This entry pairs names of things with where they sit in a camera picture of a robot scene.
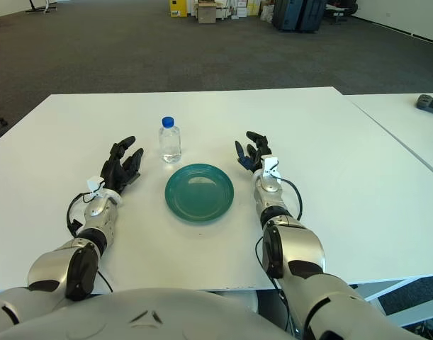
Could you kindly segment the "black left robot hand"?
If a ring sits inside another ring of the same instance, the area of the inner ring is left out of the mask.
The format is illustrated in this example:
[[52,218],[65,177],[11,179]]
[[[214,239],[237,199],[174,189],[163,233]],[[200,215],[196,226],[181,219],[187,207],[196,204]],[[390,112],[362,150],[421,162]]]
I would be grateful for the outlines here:
[[100,177],[104,179],[104,188],[121,194],[127,185],[130,185],[140,176],[143,148],[136,150],[123,163],[120,162],[125,152],[135,141],[135,136],[129,136],[118,143],[114,143],[111,147],[109,158],[105,161],[100,174]]

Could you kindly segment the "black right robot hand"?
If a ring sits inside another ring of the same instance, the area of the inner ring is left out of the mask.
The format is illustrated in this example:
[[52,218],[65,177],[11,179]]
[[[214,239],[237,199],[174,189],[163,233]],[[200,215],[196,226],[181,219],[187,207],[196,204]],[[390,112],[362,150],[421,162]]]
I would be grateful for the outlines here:
[[237,161],[243,168],[254,173],[262,168],[262,156],[270,155],[272,151],[268,146],[266,136],[252,131],[247,131],[246,136],[254,145],[248,144],[246,148],[247,154],[245,154],[243,146],[238,141],[235,141]]

